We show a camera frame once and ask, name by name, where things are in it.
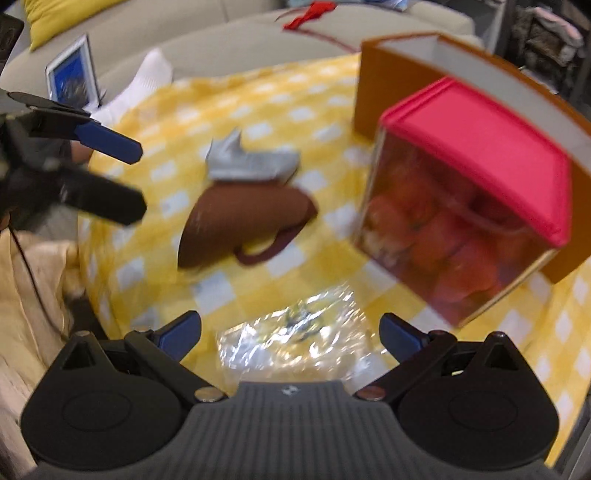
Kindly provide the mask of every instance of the red bow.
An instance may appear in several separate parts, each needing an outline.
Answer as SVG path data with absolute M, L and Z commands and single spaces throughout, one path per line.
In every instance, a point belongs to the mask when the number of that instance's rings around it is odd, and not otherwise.
M 297 30 L 299 26 L 308 20 L 316 20 L 322 17 L 326 12 L 332 12 L 336 8 L 334 2 L 312 2 L 306 13 L 296 17 L 290 23 L 283 25 L 284 30 Z

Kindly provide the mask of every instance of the gray sofa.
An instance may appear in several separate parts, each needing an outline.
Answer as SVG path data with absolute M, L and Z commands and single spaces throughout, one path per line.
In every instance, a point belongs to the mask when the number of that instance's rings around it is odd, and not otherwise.
M 46 96 L 46 65 L 84 33 L 105 100 L 129 83 L 145 53 L 156 46 L 172 63 L 175 79 L 346 53 L 330 42 L 283 31 L 283 23 L 297 14 L 275 21 L 281 6 L 281 0 L 128 0 L 16 56 L 2 72 L 0 87 Z M 434 30 L 480 43 L 472 19 L 427 1 L 415 2 L 404 13 L 339 5 L 306 28 L 352 47 L 368 37 Z

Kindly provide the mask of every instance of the yellow blanket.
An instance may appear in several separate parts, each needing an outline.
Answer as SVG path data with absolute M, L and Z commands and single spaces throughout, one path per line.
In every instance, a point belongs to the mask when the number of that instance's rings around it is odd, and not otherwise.
M 347 282 L 372 328 L 394 312 L 430 330 L 444 326 L 402 284 L 351 246 L 371 145 L 351 129 L 359 57 L 177 82 L 133 110 L 118 130 L 142 142 L 144 158 L 125 166 L 95 154 L 91 169 L 141 188 L 148 203 L 136 227 L 81 219 L 80 256 L 87 290 L 107 334 L 157 328 L 186 310 L 203 319 L 202 340 L 184 365 L 224 387 L 213 334 Z M 312 192 L 319 217 L 280 255 L 252 268 L 228 258 L 178 273 L 177 247 L 189 211 L 206 186 L 212 138 L 243 130 L 247 150 L 295 148 L 295 183 Z M 573 427 L 591 378 L 591 268 L 559 285 L 533 276 L 457 332 L 482 340 L 506 331 L 544 383 L 560 413 L 553 463 Z

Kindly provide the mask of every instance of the brown cloth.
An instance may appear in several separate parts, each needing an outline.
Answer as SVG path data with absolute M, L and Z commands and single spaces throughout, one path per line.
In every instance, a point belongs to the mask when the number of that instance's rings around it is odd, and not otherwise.
M 180 268 L 204 267 L 234 253 L 243 265 L 255 265 L 281 252 L 318 214 L 301 190 L 275 182 L 216 182 L 205 190 L 185 224 L 178 248 Z M 243 246 L 275 241 L 249 255 Z

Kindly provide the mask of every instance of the brown strap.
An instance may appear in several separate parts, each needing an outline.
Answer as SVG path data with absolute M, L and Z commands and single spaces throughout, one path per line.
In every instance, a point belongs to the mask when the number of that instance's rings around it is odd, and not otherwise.
M 267 260 L 270 260 L 275 255 L 280 253 L 285 247 L 287 247 L 287 245 L 289 245 L 289 243 L 295 237 L 297 237 L 298 233 L 302 231 L 302 229 L 306 226 L 307 223 L 308 220 L 299 223 L 298 225 L 294 225 L 279 231 L 279 233 L 277 233 L 277 236 L 275 237 L 275 241 L 262 252 L 250 255 L 245 253 L 242 247 L 237 247 L 234 250 L 234 255 L 242 265 L 245 265 L 247 267 L 251 265 L 256 265 L 260 262 L 266 262 Z

